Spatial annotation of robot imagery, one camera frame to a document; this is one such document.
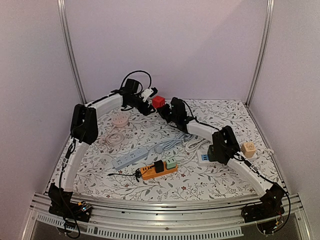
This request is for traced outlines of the green plug adapter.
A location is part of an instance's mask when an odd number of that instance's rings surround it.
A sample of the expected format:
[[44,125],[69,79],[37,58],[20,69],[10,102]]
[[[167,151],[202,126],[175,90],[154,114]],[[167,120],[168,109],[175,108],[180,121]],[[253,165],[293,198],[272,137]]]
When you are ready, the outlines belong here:
[[165,167],[167,170],[174,169],[176,168],[176,166],[177,166],[177,162],[173,158],[167,159],[165,161]]

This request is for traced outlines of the dark green cube socket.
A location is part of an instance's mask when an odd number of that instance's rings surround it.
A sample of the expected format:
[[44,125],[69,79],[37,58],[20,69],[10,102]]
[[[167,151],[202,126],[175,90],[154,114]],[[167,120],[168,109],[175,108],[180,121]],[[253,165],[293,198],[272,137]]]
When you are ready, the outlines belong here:
[[207,156],[208,156],[208,160],[210,162],[215,161],[215,154],[214,154],[214,146],[213,145],[209,145],[208,150],[207,150]]

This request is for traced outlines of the light blue power strip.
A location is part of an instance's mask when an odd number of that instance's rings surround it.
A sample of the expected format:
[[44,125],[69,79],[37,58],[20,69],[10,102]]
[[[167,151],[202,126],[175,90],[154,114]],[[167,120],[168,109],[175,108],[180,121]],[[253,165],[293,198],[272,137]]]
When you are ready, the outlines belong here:
[[138,147],[131,152],[118,157],[117,159],[111,162],[113,168],[118,171],[121,170],[133,163],[140,161],[142,159],[146,159],[150,152],[154,151],[157,154],[160,154],[164,151],[172,150],[176,145],[186,144],[193,138],[191,134],[187,133],[179,133],[175,138],[161,141],[159,143],[155,143],[150,147]]

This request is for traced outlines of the orange power strip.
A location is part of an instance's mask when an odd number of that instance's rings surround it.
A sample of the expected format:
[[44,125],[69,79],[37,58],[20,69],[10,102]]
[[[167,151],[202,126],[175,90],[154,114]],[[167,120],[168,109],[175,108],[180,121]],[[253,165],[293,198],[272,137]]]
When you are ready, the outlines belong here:
[[178,170],[178,164],[176,166],[176,168],[173,168],[173,169],[166,169],[166,162],[163,161],[164,163],[164,170],[155,170],[154,168],[149,170],[145,175],[142,176],[142,179],[143,180],[149,180],[149,179],[154,179],[154,178],[157,178],[157,177],[161,177],[161,176],[164,176],[164,175],[168,175],[168,174],[171,174],[171,173],[174,173]]

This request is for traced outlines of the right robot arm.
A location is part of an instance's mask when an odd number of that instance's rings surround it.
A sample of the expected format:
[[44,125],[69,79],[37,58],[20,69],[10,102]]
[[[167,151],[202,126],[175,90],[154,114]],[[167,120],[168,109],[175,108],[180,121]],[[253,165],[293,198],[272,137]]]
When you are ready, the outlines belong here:
[[174,123],[178,130],[211,141],[207,150],[209,161],[232,168],[251,185],[260,202],[242,208],[244,221],[250,223],[283,215],[282,199],[289,195],[278,183],[261,174],[244,156],[232,127],[227,125],[219,129],[199,121],[193,114],[188,115],[188,110],[189,105],[177,97],[157,108],[159,115],[167,123]]

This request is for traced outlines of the white multicolour power strip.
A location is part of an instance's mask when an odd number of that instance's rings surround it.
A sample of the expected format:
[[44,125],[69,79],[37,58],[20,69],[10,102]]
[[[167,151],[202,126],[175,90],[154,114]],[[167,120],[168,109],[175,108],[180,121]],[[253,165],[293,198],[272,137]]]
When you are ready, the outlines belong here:
[[[262,156],[270,156],[274,154],[274,150],[270,148],[258,148],[251,158],[248,158],[249,161],[254,161]],[[207,155],[206,150],[197,150],[196,157],[198,160],[199,166],[210,166],[213,162],[209,161],[209,157]]]

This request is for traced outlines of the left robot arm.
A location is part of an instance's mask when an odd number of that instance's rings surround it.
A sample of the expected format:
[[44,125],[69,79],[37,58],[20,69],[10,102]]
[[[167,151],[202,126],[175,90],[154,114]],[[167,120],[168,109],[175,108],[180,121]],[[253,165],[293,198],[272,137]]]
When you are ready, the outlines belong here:
[[141,83],[128,75],[120,88],[108,95],[86,104],[77,104],[73,110],[70,126],[70,145],[62,161],[59,178],[51,183],[48,196],[51,200],[49,213],[60,216],[68,225],[75,227],[77,222],[89,222],[92,207],[82,201],[72,203],[73,184],[84,154],[98,138],[98,119],[113,109],[131,107],[144,116],[155,112],[148,99],[158,92],[151,85],[144,89]]

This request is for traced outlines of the beige cube socket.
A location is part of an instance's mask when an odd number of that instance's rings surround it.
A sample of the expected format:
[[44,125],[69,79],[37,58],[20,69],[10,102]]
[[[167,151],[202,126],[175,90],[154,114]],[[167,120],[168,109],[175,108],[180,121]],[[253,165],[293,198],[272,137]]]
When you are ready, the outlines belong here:
[[256,147],[253,142],[244,142],[240,150],[248,159],[252,158],[256,153]]

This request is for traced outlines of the black power adapter with cable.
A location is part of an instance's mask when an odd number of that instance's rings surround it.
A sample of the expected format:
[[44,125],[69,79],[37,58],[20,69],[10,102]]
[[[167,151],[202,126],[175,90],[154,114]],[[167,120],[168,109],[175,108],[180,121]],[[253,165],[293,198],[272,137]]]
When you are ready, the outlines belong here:
[[164,170],[164,163],[162,160],[155,161],[152,165],[148,165],[142,168],[138,168],[135,170],[133,174],[123,174],[123,173],[109,173],[107,176],[126,176],[126,177],[135,177],[136,181],[139,182],[140,178],[145,175],[149,170]]

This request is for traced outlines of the red cube socket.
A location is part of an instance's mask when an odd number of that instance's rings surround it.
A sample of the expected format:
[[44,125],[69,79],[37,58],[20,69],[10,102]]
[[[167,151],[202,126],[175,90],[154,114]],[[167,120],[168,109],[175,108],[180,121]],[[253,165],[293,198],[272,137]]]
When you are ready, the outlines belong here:
[[163,107],[165,104],[166,104],[165,98],[164,98],[164,97],[161,97],[161,96],[159,96],[159,95],[155,96],[155,97],[152,99],[152,106],[153,106],[155,109],[161,108],[161,107]]

